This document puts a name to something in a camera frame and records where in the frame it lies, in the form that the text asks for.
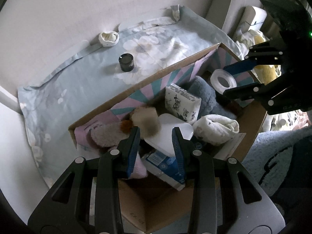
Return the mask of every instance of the white tape ring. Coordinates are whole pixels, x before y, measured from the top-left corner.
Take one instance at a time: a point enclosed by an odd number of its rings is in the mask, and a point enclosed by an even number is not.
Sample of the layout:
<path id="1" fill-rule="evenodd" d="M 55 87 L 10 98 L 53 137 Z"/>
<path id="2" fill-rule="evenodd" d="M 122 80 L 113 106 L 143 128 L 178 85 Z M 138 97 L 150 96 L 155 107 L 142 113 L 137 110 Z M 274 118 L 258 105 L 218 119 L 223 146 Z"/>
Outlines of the white tape ring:
<path id="1" fill-rule="evenodd" d="M 235 78 L 223 69 L 216 69 L 210 77 L 210 82 L 214 89 L 220 94 L 223 94 L 227 89 L 237 86 Z"/>

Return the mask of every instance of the tissue pack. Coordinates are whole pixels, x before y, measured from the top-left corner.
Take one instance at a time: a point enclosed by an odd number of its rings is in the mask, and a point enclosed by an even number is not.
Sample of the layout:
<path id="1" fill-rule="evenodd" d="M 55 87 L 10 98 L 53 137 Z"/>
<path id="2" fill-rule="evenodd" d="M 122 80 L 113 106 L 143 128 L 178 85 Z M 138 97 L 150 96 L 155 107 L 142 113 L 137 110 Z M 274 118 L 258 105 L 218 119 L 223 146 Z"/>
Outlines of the tissue pack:
<path id="1" fill-rule="evenodd" d="M 194 124 L 197 120 L 201 99 L 188 93 L 181 87 L 171 84 L 166 87 L 166 109 L 187 123 Z"/>

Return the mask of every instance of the light blue fabric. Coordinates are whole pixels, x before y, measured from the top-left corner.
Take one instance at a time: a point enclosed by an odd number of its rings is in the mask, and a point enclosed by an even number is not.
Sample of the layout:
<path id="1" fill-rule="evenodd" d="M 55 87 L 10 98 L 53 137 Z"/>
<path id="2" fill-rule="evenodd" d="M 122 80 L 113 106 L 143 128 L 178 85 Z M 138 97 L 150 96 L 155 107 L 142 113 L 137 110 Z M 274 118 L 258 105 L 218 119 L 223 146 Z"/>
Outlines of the light blue fabric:
<path id="1" fill-rule="evenodd" d="M 224 32 L 186 7 L 180 8 L 180 20 L 176 24 L 139 32 L 126 29 L 119 35 L 117 45 L 88 47 L 61 64 L 42 85 L 18 89 L 28 140 L 45 180 L 55 181 L 78 156 L 96 157 L 91 152 L 78 151 L 67 129 L 99 105 L 130 88 L 131 83 L 138 83 L 149 73 L 216 43 L 223 42 L 234 53 L 240 54 L 236 44 Z M 136 55 L 137 68 L 133 72 L 121 73 L 118 58 L 127 52 Z M 140 57 L 146 57 L 151 65 L 142 67 L 145 64 L 140 63 Z M 136 77 L 136 71 L 140 71 L 140 77 Z M 157 82 L 153 84 L 153 90 L 157 91 L 159 87 Z"/>

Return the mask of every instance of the open cardboard box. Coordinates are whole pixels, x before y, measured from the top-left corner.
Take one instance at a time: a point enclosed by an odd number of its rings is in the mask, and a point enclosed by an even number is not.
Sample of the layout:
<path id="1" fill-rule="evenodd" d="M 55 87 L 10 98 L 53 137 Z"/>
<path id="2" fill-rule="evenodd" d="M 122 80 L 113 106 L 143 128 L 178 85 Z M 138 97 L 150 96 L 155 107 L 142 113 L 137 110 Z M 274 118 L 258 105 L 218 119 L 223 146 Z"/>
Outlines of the open cardboard box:
<path id="1" fill-rule="evenodd" d="M 80 120 L 69 127 L 69 132 L 75 145 L 77 145 L 75 128 L 89 122 L 96 115 L 111 109 L 114 105 L 121 102 L 136 90 L 147 86 L 151 82 L 163 78 L 169 73 L 186 67 L 206 56 L 217 48 L 224 49 L 236 60 L 239 60 L 224 44 L 217 44 L 202 50 L 166 69 L 163 69 L 142 82 L 134 85 L 118 96 L 100 105 Z M 197 75 L 202 75 L 205 69 L 203 66 L 198 70 Z M 253 101 L 243 110 L 243 115 L 238 118 L 240 133 L 245 133 L 244 138 L 233 152 L 232 156 L 242 161 L 252 146 L 266 116 L 265 109 L 260 103 Z M 144 233 L 152 233 L 159 230 L 183 215 L 191 211 L 193 198 L 193 182 L 188 181 L 186 187 L 177 191 L 167 183 L 149 174 L 145 179 L 139 180 L 119 180 L 119 199 L 122 216 L 131 224 Z"/>

